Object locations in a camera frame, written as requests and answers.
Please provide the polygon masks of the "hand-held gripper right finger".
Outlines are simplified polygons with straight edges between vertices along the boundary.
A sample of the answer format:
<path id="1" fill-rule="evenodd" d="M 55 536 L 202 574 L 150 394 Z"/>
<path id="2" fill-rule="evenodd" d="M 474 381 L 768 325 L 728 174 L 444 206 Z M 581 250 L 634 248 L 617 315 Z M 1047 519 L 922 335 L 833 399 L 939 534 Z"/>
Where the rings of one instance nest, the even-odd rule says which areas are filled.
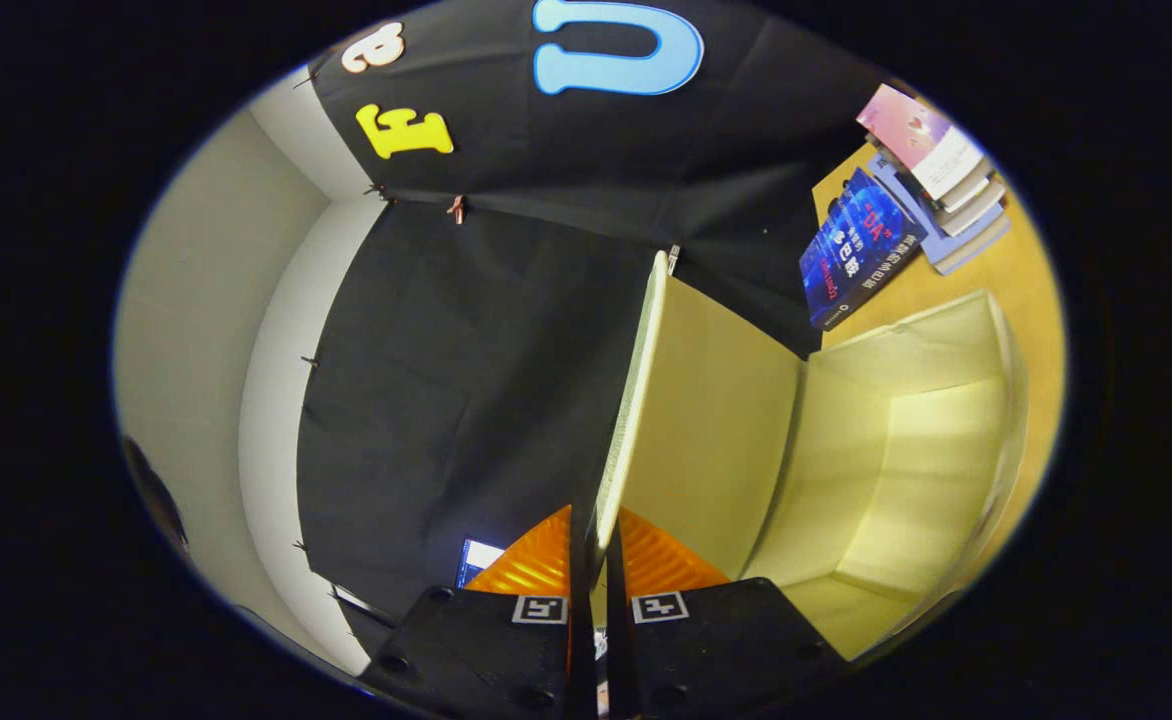
<path id="1" fill-rule="evenodd" d="M 798 719 L 849 674 L 774 582 L 728 579 L 631 510 L 606 551 L 606 610 L 614 719 Z"/>

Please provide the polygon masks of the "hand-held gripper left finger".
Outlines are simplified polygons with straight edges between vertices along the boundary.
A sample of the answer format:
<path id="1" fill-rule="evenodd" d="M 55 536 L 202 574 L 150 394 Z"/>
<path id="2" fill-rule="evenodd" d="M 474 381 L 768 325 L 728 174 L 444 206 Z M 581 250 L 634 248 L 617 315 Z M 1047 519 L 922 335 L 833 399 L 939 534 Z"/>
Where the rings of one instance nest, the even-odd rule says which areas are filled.
<path id="1" fill-rule="evenodd" d="M 359 682 L 416 719 L 594 719 L 587 538 L 563 507 L 466 585 L 425 589 Z"/>

